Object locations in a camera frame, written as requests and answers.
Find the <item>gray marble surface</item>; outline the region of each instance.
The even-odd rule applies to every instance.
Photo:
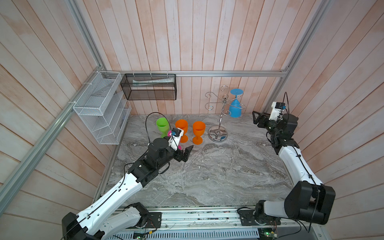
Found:
[[[134,162],[147,149],[146,116],[130,116],[127,129],[114,163],[108,191],[123,176],[123,166]],[[156,127],[159,115],[151,115],[147,126],[151,141],[160,137]],[[206,124],[203,143],[195,145],[187,162],[172,160],[170,168],[158,175],[126,203],[141,202],[146,207],[165,206],[246,206],[259,200],[283,200],[292,189],[280,158],[265,137],[266,130],[252,122],[252,115],[240,118],[224,116],[222,125],[228,139],[215,143],[207,131],[217,125],[219,115],[167,115],[174,126],[178,119],[188,121],[189,140],[183,149],[192,145],[192,124]]]

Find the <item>green goblet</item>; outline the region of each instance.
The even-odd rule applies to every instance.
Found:
[[[161,137],[165,137],[168,134],[169,131],[169,123],[166,118],[159,118],[156,121],[157,128],[159,129],[160,132],[163,134]]]

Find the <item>wood panel wall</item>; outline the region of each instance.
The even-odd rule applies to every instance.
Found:
[[[335,1],[287,80],[294,139],[336,191],[333,239],[382,239],[384,1]]]
[[[0,184],[96,67],[64,0],[0,1]],[[0,217],[2,239],[60,239],[61,219],[87,207],[110,148],[78,116]]]
[[[78,0],[106,68],[115,71],[284,69],[320,2]],[[243,112],[259,111],[278,80],[177,78],[177,100],[133,101],[132,113],[208,113],[205,93],[222,97],[222,85],[244,90]],[[221,111],[214,107],[209,113]]]

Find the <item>aluminum rail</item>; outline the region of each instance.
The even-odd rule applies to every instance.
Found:
[[[280,91],[283,89],[283,86],[285,85],[287,79],[289,78],[292,70],[295,68],[297,62],[300,60],[309,42],[311,41],[313,35],[315,34],[316,30],[319,28],[322,20],[324,19],[327,11],[331,8],[333,2],[334,0],[322,0],[322,2],[320,3],[319,8],[317,9],[314,17],[311,20],[311,24],[308,26],[292,59],[288,63],[288,66],[286,68],[287,74],[283,76],[278,82],[277,86],[275,87],[275,90],[273,91],[270,98],[268,99],[268,102],[265,105],[263,112],[267,112],[270,109],[272,102],[276,100]]]
[[[87,79],[90,82],[95,76],[96,72],[102,67],[95,69]],[[43,158],[45,153],[51,147],[52,143],[56,140],[59,133],[63,130],[69,119],[74,112],[73,106],[79,99],[80,95],[86,89],[87,84],[84,84],[71,99],[69,103],[63,108],[55,121],[47,128],[45,133],[37,140],[36,144],[28,151],[22,161],[18,164],[16,169],[12,172],[11,176],[7,178],[4,185],[0,188],[0,216],[5,212],[6,208],[12,202],[13,198],[19,192],[23,184],[31,175],[37,164]]]
[[[176,74],[176,77],[284,77],[283,70],[224,71],[118,71],[121,74]]]

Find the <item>black wire mesh basket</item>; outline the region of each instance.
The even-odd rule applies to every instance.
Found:
[[[121,88],[128,100],[176,100],[176,75],[126,73]]]

